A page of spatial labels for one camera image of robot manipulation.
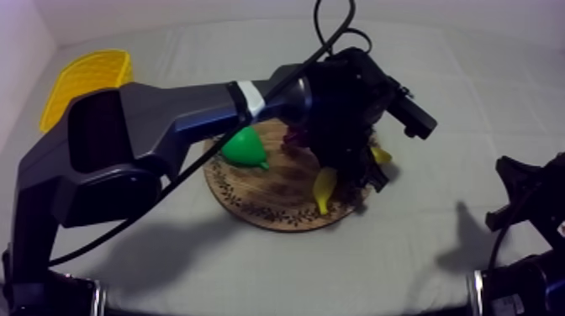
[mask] white band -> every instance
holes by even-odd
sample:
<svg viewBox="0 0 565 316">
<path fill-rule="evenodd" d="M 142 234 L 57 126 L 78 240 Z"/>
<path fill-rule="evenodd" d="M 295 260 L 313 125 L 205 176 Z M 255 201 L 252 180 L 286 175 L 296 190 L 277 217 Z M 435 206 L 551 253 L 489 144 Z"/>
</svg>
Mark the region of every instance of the white band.
<svg viewBox="0 0 565 316">
<path fill-rule="evenodd" d="M 246 98 L 249 112 L 253 118 L 255 118 L 265 107 L 265 100 L 263 99 L 263 96 L 259 90 L 257 90 L 253 82 L 237 82 L 237 85 L 240 87 L 241 92 L 243 92 L 243 96 Z"/>
</svg>

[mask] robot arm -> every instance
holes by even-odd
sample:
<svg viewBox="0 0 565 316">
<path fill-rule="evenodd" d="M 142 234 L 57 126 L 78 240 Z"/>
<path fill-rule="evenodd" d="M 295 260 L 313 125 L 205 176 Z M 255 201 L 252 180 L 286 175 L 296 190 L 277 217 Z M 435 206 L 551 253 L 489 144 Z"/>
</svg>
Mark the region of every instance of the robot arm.
<svg viewBox="0 0 565 316">
<path fill-rule="evenodd" d="M 362 157 L 383 112 L 400 120 L 408 136 L 425 139 L 436 126 L 405 88 L 355 48 L 314 63 L 265 104 L 263 96 L 295 67 L 281 66 L 265 81 L 172 89 L 130 83 L 74 99 L 19 165 L 13 238 L 3 257 L 12 312 L 61 313 L 48 270 L 58 226 L 146 213 L 163 193 L 161 177 L 175 181 L 194 142 L 279 118 L 308 130 L 320 163 L 363 185 L 368 177 L 379 189 L 386 176 Z M 327 140 L 336 140 L 331 159 Z"/>
</svg>

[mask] yellow plastic basket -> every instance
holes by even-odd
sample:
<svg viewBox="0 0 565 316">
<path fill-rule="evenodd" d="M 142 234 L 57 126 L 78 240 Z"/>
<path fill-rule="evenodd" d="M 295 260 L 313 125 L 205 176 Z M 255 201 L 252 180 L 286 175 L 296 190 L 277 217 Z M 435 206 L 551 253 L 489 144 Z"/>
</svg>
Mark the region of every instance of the yellow plastic basket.
<svg viewBox="0 0 565 316">
<path fill-rule="evenodd" d="M 40 131 L 47 133 L 55 126 L 74 97 L 133 80 L 131 59 L 125 50 L 97 50 L 77 58 L 57 77 L 41 115 Z"/>
</svg>

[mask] round wooden plate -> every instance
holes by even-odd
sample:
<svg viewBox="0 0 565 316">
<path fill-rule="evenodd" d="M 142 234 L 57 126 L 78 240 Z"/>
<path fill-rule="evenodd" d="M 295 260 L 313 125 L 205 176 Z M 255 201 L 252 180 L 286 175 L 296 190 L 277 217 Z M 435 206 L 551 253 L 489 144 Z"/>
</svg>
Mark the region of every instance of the round wooden plate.
<svg viewBox="0 0 565 316">
<path fill-rule="evenodd" d="M 299 232 L 322 228 L 352 213 L 369 190 L 337 187 L 322 216 L 312 195 L 319 166 L 307 149 L 283 145 L 287 127 L 273 119 L 253 125 L 267 152 L 269 170 L 235 167 L 221 154 L 204 166 L 213 195 L 240 219 L 264 229 Z M 207 140 L 207 150 L 214 140 Z"/>
</svg>

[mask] white tablecloth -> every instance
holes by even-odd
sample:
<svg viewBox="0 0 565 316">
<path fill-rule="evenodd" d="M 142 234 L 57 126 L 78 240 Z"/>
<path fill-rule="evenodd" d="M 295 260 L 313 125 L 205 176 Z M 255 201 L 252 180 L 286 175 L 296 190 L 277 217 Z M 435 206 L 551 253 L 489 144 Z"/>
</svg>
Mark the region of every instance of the white tablecloth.
<svg viewBox="0 0 565 316">
<path fill-rule="evenodd" d="M 465 276 L 485 267 L 494 241 L 484 215 L 507 202 L 496 158 L 544 164 L 565 149 L 565 60 L 486 34 L 356 26 L 372 37 L 375 61 L 439 122 L 426 141 L 405 137 L 389 115 L 378 123 L 378 140 L 396 168 L 387 170 L 392 181 L 369 197 L 365 212 L 310 233 L 273 233 L 229 216 L 199 171 L 134 227 L 57 270 L 106 282 L 114 307 L 152 313 L 380 315 L 465 303 Z M 348 35 L 338 46 L 348 44 L 364 45 Z M 67 62 L 123 48 L 136 81 L 178 87 L 268 78 L 318 46 L 311 21 L 276 20 L 177 26 L 61 49 L 0 155 L 0 244 L 9 241 L 18 159 L 40 137 L 46 96 Z M 187 160 L 201 152 L 195 144 Z M 62 229 L 54 255 L 113 225 Z M 500 258 L 546 249 L 529 224 L 520 224 Z"/>
</svg>

